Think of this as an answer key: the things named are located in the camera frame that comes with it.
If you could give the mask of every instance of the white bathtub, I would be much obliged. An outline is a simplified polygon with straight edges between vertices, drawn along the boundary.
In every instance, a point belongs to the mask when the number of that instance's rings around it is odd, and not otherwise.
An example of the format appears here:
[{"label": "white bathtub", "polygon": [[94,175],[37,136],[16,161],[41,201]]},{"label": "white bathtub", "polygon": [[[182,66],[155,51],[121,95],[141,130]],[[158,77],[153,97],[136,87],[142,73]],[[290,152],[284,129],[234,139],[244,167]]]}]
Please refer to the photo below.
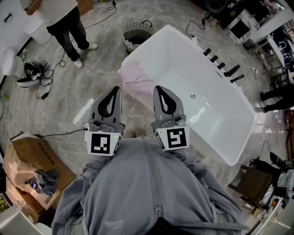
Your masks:
[{"label": "white bathtub", "polygon": [[[170,89],[182,100],[192,146],[207,157],[236,164],[248,141],[255,111],[210,56],[204,56],[195,42],[168,25],[130,54],[122,66],[129,61],[139,61],[156,85]],[[153,110],[151,95],[136,98]]]}]

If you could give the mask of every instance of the power adapter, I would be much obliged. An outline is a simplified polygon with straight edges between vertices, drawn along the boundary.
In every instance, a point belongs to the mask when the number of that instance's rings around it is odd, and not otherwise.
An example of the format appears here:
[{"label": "power adapter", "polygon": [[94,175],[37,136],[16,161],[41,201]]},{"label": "power adapter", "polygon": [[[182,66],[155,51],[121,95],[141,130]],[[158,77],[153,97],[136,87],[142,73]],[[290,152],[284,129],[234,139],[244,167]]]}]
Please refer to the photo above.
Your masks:
[{"label": "power adapter", "polygon": [[43,94],[43,95],[41,96],[41,99],[44,100],[48,95],[49,95],[49,92],[46,92],[45,94]]}]

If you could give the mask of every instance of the hoodie zipper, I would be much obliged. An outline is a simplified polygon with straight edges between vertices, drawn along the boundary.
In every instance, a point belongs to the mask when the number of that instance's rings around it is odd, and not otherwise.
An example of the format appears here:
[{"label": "hoodie zipper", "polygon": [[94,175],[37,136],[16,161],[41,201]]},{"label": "hoodie zipper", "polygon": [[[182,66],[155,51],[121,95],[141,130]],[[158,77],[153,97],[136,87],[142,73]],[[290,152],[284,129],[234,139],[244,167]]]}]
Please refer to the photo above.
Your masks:
[{"label": "hoodie zipper", "polygon": [[148,144],[144,140],[144,138],[142,138],[142,142],[143,142],[145,156],[147,157],[148,166],[149,166],[153,202],[154,202],[156,214],[158,218],[160,218],[163,216],[163,210],[162,210],[162,202],[161,202],[160,189],[159,189],[158,174],[156,170],[156,163],[155,163],[154,157],[150,154]]}]

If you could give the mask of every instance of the wooden chair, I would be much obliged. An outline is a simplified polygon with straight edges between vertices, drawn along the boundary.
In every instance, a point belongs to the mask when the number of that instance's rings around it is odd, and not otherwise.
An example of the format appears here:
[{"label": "wooden chair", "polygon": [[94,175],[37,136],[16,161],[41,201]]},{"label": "wooden chair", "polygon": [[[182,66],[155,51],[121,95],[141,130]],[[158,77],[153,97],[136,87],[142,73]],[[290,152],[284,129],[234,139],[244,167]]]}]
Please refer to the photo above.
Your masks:
[{"label": "wooden chair", "polygon": [[228,187],[240,193],[242,200],[263,210],[264,208],[260,205],[260,201],[272,183],[272,174],[244,165],[241,165],[241,169],[246,170],[246,173],[240,183],[237,186],[229,184]]}]

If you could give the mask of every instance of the bucket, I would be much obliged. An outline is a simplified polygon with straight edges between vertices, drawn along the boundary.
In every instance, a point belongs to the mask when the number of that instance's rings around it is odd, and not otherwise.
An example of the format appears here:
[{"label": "bucket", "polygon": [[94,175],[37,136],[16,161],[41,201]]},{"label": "bucket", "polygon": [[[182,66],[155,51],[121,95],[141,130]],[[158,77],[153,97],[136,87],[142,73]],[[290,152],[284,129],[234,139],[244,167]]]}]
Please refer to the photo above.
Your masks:
[{"label": "bucket", "polygon": [[124,45],[128,54],[137,49],[143,42],[156,33],[149,20],[143,22],[128,22],[121,27],[121,33],[124,38]]}]

